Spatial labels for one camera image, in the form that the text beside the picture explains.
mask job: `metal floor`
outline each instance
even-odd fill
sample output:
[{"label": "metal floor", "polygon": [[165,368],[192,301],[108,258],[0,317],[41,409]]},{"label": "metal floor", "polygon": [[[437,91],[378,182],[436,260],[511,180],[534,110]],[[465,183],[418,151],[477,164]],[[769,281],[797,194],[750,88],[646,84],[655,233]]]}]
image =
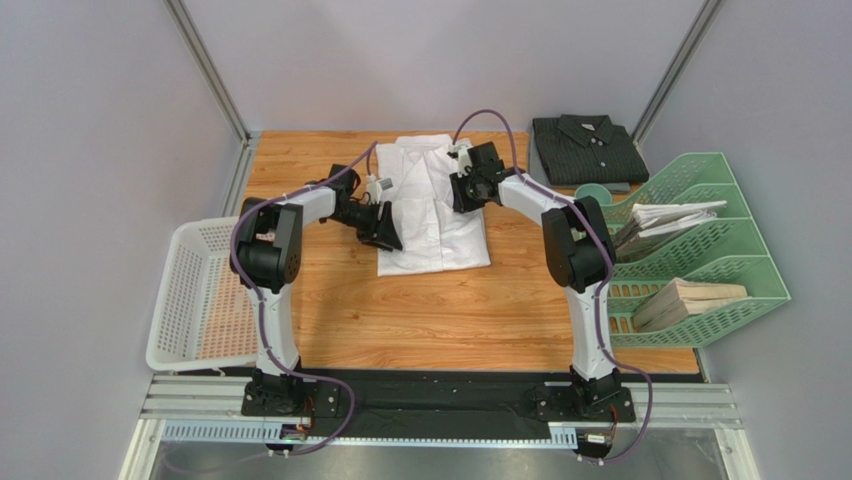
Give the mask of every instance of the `metal floor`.
[{"label": "metal floor", "polygon": [[[620,430],[617,452],[635,432]],[[264,451],[260,445],[163,442],[151,479],[405,479],[500,480],[725,480],[713,430],[650,430],[624,462],[603,468],[579,463],[569,451],[511,448],[331,446],[305,457],[263,458],[215,474],[186,476],[160,462],[163,454],[185,469],[223,465]]]}]

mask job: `gray wall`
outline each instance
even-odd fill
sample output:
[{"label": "gray wall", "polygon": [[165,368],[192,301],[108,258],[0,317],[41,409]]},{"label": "gray wall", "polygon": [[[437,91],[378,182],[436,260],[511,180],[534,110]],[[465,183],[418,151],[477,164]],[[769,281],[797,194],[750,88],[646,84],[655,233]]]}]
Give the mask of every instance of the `gray wall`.
[{"label": "gray wall", "polygon": [[186,3],[251,129],[404,130],[484,107],[632,128],[702,1]]},{"label": "gray wall", "polygon": [[237,143],[157,0],[0,4],[0,478],[116,478],[169,237]]},{"label": "gray wall", "polygon": [[708,348],[764,479],[852,471],[852,3],[729,1],[644,145],[724,152],[793,301]]}]

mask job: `folded dark shirt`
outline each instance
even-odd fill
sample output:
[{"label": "folded dark shirt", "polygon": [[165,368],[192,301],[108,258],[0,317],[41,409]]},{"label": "folded dark shirt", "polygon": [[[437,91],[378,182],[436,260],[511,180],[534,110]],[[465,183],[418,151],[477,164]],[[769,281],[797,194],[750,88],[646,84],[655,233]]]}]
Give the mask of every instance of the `folded dark shirt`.
[{"label": "folded dark shirt", "polygon": [[648,181],[633,139],[607,115],[536,118],[533,135],[551,185]]}]

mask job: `book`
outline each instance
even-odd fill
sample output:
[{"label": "book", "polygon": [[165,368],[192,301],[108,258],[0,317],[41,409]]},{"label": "book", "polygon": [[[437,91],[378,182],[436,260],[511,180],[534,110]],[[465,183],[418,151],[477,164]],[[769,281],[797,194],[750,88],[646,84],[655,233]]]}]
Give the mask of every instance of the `book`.
[{"label": "book", "polygon": [[633,205],[630,220],[615,234],[613,243],[620,262],[645,258],[677,236],[716,218],[724,200],[683,205]]},{"label": "book", "polygon": [[700,315],[748,297],[745,287],[731,283],[697,283],[675,278],[633,315],[640,332],[668,328],[690,315]]}]

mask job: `wooden table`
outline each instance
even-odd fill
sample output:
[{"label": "wooden table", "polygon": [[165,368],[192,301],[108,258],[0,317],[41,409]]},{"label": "wooden table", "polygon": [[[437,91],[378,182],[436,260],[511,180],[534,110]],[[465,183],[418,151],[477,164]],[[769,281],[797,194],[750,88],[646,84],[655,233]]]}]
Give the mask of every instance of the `wooden table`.
[{"label": "wooden table", "polygon": [[[269,198],[326,178],[331,164],[349,164],[374,140],[393,143],[401,135],[430,133],[435,132],[265,132],[246,196]],[[474,144],[493,141],[511,162],[508,135],[464,136]],[[523,168],[527,135],[515,134],[515,142]],[[363,162],[356,170],[366,177]],[[485,207],[485,223],[490,267],[393,277],[376,276],[376,249],[361,245],[353,229],[336,222],[309,226],[293,286],[303,364],[567,370],[573,353],[568,306],[547,271],[541,229],[495,204]],[[653,372],[698,371],[691,349],[615,354]]]}]

